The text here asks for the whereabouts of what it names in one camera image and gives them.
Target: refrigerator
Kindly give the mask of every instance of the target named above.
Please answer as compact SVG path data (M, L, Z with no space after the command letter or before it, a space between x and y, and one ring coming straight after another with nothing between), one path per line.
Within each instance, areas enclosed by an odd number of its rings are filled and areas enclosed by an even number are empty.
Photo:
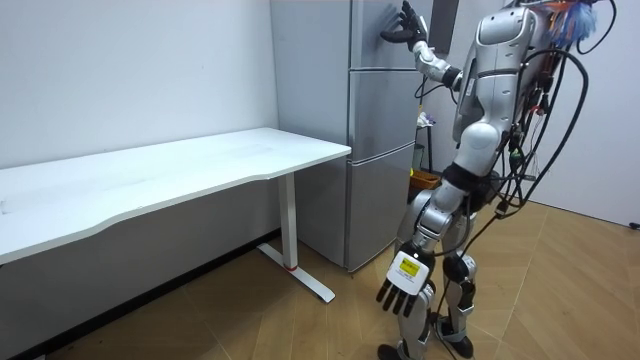
M433 0L412 5L433 21ZM271 1L280 129L352 148L296 173L298 238L348 271L393 242L406 207L422 75L406 45L379 36L397 26L401 6ZM438 36L450 43L452 30Z

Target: metal frame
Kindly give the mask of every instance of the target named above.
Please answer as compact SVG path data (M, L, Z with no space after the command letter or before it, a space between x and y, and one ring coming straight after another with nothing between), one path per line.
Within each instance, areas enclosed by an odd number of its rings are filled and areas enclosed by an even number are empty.
M325 303L331 302L336 295L321 282L298 267L298 236L296 232L296 197L293 173L278 178L280 197L280 224L282 227L282 252L268 244L258 246L258 249L273 261L282 266L296 279L300 280L309 290Z

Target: white desk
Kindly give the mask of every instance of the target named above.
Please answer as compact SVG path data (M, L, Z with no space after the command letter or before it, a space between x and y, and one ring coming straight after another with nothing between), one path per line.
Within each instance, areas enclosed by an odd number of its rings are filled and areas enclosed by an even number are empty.
M261 128L0 170L0 264L78 241L125 219L278 177L283 253L259 248L315 291L297 267L293 173L351 152Z

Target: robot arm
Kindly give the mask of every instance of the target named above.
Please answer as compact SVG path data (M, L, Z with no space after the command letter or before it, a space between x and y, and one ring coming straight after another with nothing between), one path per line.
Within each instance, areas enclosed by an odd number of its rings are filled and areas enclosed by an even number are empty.
M400 31L383 31L380 36L391 43L407 43L416 59L416 69L430 80L440 82L454 91L460 89L462 71L435 55L429 48L429 31L422 16L418 16L408 1L402 3Z
M543 20L521 7L503 9L480 22L471 50L471 65L462 80L464 96L459 112L471 103L481 110L481 115L466 120L470 124L462 132L453 163L444 171L443 185L434 192L414 233L413 242L426 246L427 251L432 251L433 242L444 236L451 218L461 210L463 199L489 175L506 144L515 120L518 85L530 81L518 81L520 64L533 50L532 43L540 45L534 35L540 35L536 33L536 25L544 27L540 24ZM533 78L531 74L537 73L539 66L530 64L523 78Z

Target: robot finger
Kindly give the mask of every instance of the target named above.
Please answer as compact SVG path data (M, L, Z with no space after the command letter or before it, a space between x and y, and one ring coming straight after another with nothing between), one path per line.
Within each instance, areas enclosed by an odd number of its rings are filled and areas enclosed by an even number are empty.
M400 291L400 294L398 294L398 300L396 301L396 305L393 307L393 313L395 315L398 315L406 299L407 299L407 293L404 291Z
M412 19L417 16L416 11L413 10L413 7L411 7L411 4L406 0L402 2L402 11L404 11L404 13L407 14L407 17L409 19Z
M389 296L387 296L387 300L385 300L384 304L382 305L382 310L387 311L389 310L389 308L391 307L391 304L393 303L393 300L395 300L396 295L398 294L398 291L400 289L398 289L397 286L392 286L391 287L391 291L389 292Z
M376 295L377 302L382 302L382 299L384 299L384 296L387 294L387 291L389 291L390 287L391 287L391 281L389 281L388 279L385 279L384 283L382 283L382 287L378 291L378 295Z
M417 298L418 298L417 295L409 296L409 300L407 301L407 306L405 306L404 312L402 313L404 317L408 318L409 315L411 315L411 311L413 310L413 305L416 303Z
M413 31L411 30L402 30L402 31L383 31L380 33L380 37L385 41L388 41L393 44L403 44L411 40L413 38Z
M409 24L411 23L411 20L407 17L407 15L405 15L405 13L400 13L398 14L398 16L400 16L400 26L402 26L402 29L406 30L409 28Z

